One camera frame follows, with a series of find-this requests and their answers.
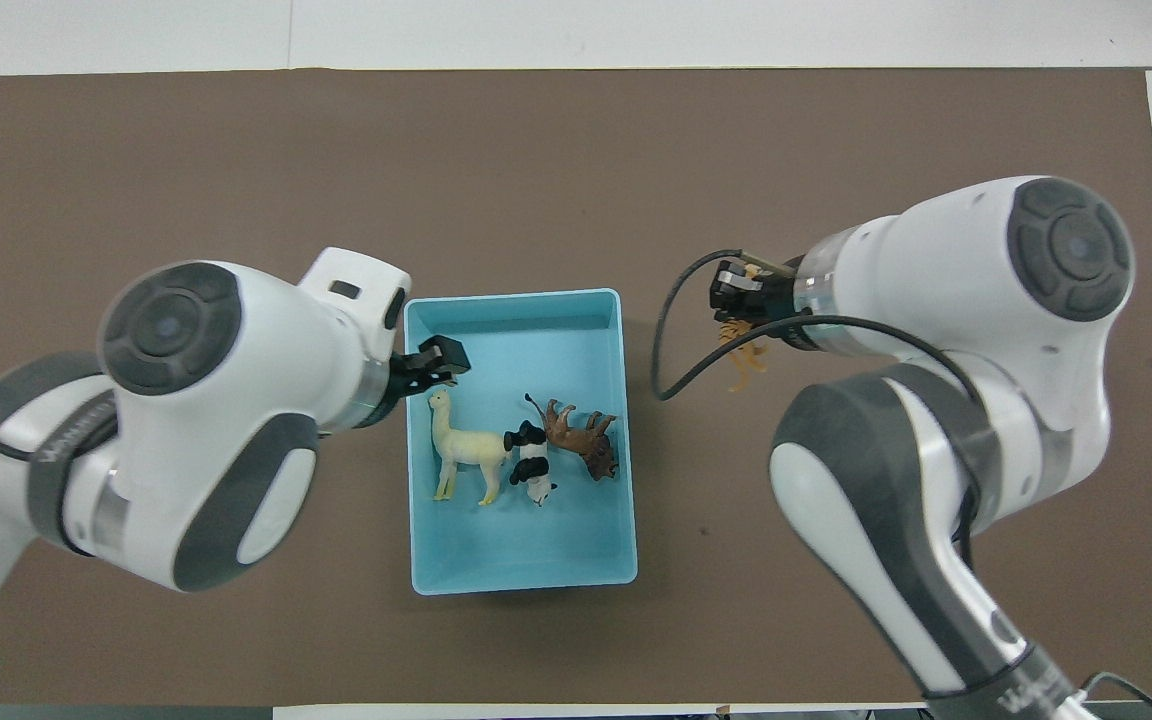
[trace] small yellow toy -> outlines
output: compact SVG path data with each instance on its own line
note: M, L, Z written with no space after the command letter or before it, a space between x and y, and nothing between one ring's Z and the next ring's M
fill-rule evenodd
M753 278L756 274L758 274L758 265L745 265L745 278ZM718 328L718 344L723 344L736 340L736 338L744 336L745 333L753 328L755 326L748 320L723 320L721 327ZM740 371L740 382L737 382L735 387L727 388L727 392L741 392L744 389L745 386L749 385L749 370L753 370L758 373L767 372L767 365L764 365L763 361L758 359L758 356L766 351L767 346L758 342L748 342L737 347L735 353L727 355L728 359L730 359Z

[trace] brown paper mat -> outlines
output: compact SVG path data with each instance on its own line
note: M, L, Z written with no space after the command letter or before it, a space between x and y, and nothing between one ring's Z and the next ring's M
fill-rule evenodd
M402 410L325 445L291 537L197 596L37 543L0 593L0 702L899 702L914 683L767 483L806 382L778 347L650 396L664 293L719 247L790 258L953 188L1051 173L1132 229L1102 469L979 538L986 588L1075 680L1152 692L1152 143L1144 76L1051 70L243 71L0 78L0 373L92 347L146 270L296 281L326 245L416 296L613 287L626 308L641 575L419 597ZM705 281L667 373L714 343Z

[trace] light blue bin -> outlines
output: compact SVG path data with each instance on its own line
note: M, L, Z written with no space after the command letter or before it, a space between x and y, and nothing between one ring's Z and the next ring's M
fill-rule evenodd
M576 406L571 427L594 410L616 415L607 437L616 477L594 482L579 456L550 447L550 492L544 507L511 486L514 450L500 469L500 495L483 500L483 473L461 465L456 495L434 501L440 460L434 450L429 396L407 399L408 507L411 513L412 588L422 594L509 589L570 588L631 582L639 570L634 532L630 418L626 400L626 339L621 297L613 290L414 300L403 320L404 353L431 334L465 346L472 369L452 395L452 426L503 433L523 420L541 425L550 397Z

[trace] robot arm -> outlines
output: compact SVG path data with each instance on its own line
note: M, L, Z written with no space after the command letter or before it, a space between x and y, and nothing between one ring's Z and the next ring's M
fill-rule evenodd
M99 357L0 379L0 441L23 450L0 452L0 584L38 536L184 592L251 568L291 528L320 435L470 367L442 336L393 354L410 287L339 249L297 286L174 265L115 302Z
M719 268L717 319L776 323L801 350L901 361L805 388L776 430L771 475L791 526L934 714L1089 717L952 537L964 502L980 532L1100 464L1102 355L1134 280L1114 209L1062 179L1000 179L841 232L776 273L746 270ZM960 374L881 332L790 320L805 314L914 333Z

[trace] black and white figurine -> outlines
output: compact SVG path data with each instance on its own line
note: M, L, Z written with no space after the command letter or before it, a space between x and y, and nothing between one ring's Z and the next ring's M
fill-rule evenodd
M558 488L556 484L550 483L550 444L545 439L545 430L523 420L518 432L503 433L503 447L507 450L518 448L518 464L509 473L509 484L516 486L525 482L526 497L536 502L536 507L544 506L550 491Z

